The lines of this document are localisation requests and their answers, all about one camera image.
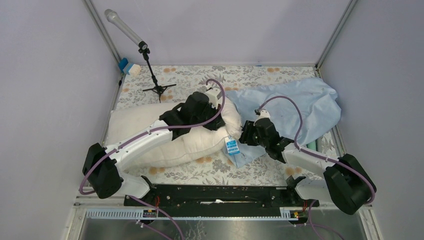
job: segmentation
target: green object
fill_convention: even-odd
[[[306,145],[306,147],[307,147],[308,149],[310,149],[310,150],[314,150],[314,151],[316,151],[316,150],[317,150],[317,140],[315,140],[315,141],[313,141],[313,142],[311,142],[311,143],[308,143],[308,144]]]

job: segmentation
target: blue cloth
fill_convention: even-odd
[[[336,90],[318,77],[225,93],[237,107],[243,125],[246,120],[255,121],[258,118],[255,109],[259,108],[265,100],[279,95],[291,98],[302,114],[303,127],[297,139],[301,145],[309,144],[323,136],[340,120],[341,109],[335,101],[338,97]],[[267,103],[263,109],[271,115],[271,121],[280,136],[295,138],[300,120],[291,102],[277,98]],[[238,143],[238,146],[241,153],[229,156],[238,168],[265,154],[265,149],[261,146],[247,146],[241,143]]]

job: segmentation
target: fabric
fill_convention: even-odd
[[[264,85],[245,88],[237,91],[227,91],[241,115],[241,121],[255,121],[258,116],[255,109],[266,100],[275,96],[287,96],[299,107],[303,118],[303,126],[297,142],[306,145],[328,132],[340,120],[341,109],[336,103],[337,92],[328,86],[321,78],[311,77],[286,84]],[[266,109],[271,115],[280,136],[294,139],[299,128],[300,118],[293,104],[283,98],[267,103]],[[239,144],[240,154],[230,159],[237,167],[251,163],[265,154],[262,146]]]
[[[122,83],[116,109],[123,110],[146,104],[159,103],[158,95],[143,91],[153,86],[147,66],[141,66],[140,75],[127,75]],[[177,84],[168,88],[162,103],[185,101],[194,91],[205,91],[205,81],[213,78],[220,81],[226,91],[243,88],[290,83],[315,76],[310,66],[152,66],[160,85]],[[332,134],[327,132],[319,138],[318,151],[336,156]],[[172,167],[132,167],[127,173],[144,175],[154,184],[192,185],[240,185],[240,186],[284,186],[285,178],[300,174],[319,179],[300,167],[271,159],[266,154],[237,168],[221,151]]]
[[[113,111],[109,121],[106,145],[117,143],[147,128],[164,112],[178,103],[155,103]],[[241,118],[236,107],[226,99],[221,111],[225,126],[217,131],[202,126],[193,127],[189,133],[158,146],[134,160],[129,168],[172,167],[205,157],[219,151],[224,138],[241,135]]]

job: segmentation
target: tripod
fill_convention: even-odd
[[[166,86],[158,85],[158,80],[156,79],[155,74],[153,74],[153,70],[152,70],[152,67],[150,66],[150,62],[149,62],[149,55],[148,54],[150,53],[150,50],[149,50],[149,48],[147,48],[147,44],[140,44],[140,45],[141,46],[140,46],[140,49],[138,50],[138,52],[143,54],[143,58],[147,63],[148,69],[150,70],[150,73],[151,73],[151,79],[153,80],[153,83],[154,83],[154,87],[149,88],[149,89],[144,89],[143,92],[152,91],[152,92],[156,93],[157,95],[159,95],[159,103],[161,103],[161,96],[165,92],[165,90],[167,88],[176,86],[176,84],[171,84],[171,85],[166,85]]]

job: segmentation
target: microphone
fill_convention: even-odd
[[[143,39],[139,37],[137,33],[135,33],[127,24],[125,24],[125,22],[120,19],[115,11],[106,9],[106,11],[104,11],[104,15],[106,16],[107,21],[117,26],[117,28],[119,28],[119,30],[121,30],[129,39],[131,39],[131,41],[139,46],[141,50],[147,49],[146,42],[144,42]]]

